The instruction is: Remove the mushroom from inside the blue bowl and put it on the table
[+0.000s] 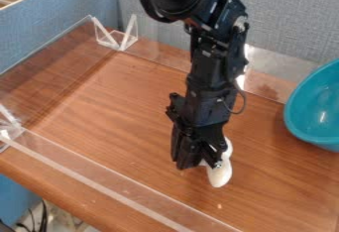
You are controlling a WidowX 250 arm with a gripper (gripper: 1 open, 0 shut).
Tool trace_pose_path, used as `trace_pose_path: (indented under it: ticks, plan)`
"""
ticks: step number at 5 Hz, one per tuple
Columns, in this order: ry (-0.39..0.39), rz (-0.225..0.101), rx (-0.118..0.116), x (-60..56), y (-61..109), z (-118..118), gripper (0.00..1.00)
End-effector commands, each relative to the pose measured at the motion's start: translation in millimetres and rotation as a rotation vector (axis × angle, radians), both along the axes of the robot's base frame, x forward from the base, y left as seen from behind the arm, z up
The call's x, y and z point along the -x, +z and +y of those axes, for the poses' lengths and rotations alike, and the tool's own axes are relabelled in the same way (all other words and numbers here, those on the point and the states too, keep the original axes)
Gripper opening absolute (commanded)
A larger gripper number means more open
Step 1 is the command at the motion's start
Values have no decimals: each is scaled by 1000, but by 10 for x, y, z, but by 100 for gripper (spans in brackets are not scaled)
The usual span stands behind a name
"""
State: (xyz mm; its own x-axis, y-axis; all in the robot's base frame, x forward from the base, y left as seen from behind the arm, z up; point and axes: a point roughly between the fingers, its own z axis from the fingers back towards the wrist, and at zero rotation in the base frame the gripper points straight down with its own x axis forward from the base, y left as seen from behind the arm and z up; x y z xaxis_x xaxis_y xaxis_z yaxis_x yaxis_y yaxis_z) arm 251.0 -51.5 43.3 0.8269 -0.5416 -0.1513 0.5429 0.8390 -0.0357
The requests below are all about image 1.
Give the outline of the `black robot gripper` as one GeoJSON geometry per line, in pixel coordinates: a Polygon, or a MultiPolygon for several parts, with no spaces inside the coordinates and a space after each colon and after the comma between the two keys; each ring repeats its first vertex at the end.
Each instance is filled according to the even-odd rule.
{"type": "Polygon", "coordinates": [[[206,160],[211,168],[222,165],[222,155],[228,145],[223,127],[230,113],[218,104],[216,97],[186,97],[170,94],[166,114],[174,123],[171,158],[179,170],[196,167],[206,160]]]}

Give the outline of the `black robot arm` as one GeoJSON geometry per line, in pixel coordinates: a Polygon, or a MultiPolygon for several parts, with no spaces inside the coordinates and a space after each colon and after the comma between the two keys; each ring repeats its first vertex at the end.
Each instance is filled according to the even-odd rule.
{"type": "Polygon", "coordinates": [[[170,94],[167,116],[174,122],[171,157],[180,170],[206,163],[218,168],[231,148],[224,125],[238,113],[242,96],[236,78],[246,72],[250,30],[242,0],[140,0],[147,15],[160,23],[184,23],[191,36],[187,92],[170,94]]]}

